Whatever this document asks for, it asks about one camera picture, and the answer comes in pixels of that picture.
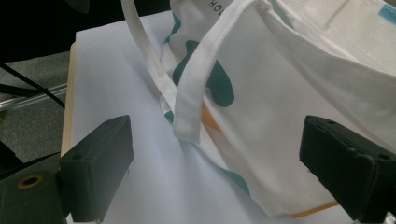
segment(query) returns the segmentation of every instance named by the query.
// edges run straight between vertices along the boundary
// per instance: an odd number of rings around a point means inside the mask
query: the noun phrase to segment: tote bag
[[[268,215],[301,217],[336,204],[299,162],[305,116],[332,119],[394,150],[396,57],[371,59],[328,21],[320,27],[309,13],[292,17],[300,15],[293,4],[307,1],[291,2],[171,1],[175,26],[161,59],[134,1],[122,7],[175,137],[196,144]]]

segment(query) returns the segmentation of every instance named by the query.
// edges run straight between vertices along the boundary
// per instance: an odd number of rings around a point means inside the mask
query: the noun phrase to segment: canvas bag
[[[171,1],[175,27],[161,61],[134,2],[122,3],[163,94],[161,108],[170,119],[175,114],[175,136],[197,144],[268,215],[300,214],[334,201],[298,159],[306,115],[333,119],[388,149],[396,146],[395,105],[389,103],[395,77],[337,51],[336,42],[309,38],[315,29],[297,33],[287,12],[276,14],[269,2],[206,7],[205,1]],[[203,99],[216,124],[201,122]]]

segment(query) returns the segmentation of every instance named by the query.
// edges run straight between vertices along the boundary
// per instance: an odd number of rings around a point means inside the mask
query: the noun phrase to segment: white table
[[[172,14],[149,16],[143,23],[160,53]],[[198,148],[176,140],[125,21],[78,33],[75,47],[63,153],[105,120],[131,116],[134,161],[104,223],[352,223],[339,206],[301,219],[268,217]]]

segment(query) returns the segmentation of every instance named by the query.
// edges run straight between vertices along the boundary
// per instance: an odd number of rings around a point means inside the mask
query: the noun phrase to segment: cable
[[[12,76],[17,77],[18,79],[26,82],[27,84],[35,87],[36,89],[42,91],[43,93],[47,94],[52,100],[54,100],[58,105],[60,105],[64,109],[64,102],[62,102],[58,97],[47,91],[46,89],[42,88],[37,83],[33,82],[29,78],[25,77],[21,73],[15,71],[14,69],[8,67],[5,63],[0,63],[0,67],[9,72]]]

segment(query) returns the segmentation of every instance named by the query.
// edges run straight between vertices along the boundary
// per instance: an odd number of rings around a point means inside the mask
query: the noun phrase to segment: white strap
[[[199,142],[205,85],[219,50],[242,14],[250,6],[256,4],[261,4],[263,8],[271,7],[262,0],[234,0],[191,55],[177,87],[175,137],[185,141]]]
[[[172,111],[175,111],[175,98],[176,98],[176,86],[169,78],[166,73],[163,64],[159,57],[154,51],[149,37],[147,36],[145,29],[143,28],[142,22],[137,14],[134,0],[121,0],[122,11],[125,16],[125,20],[128,23],[129,31],[134,37],[134,42],[139,47],[140,52],[145,59],[148,71],[154,80],[155,85],[163,94],[163,97],[168,102]]]

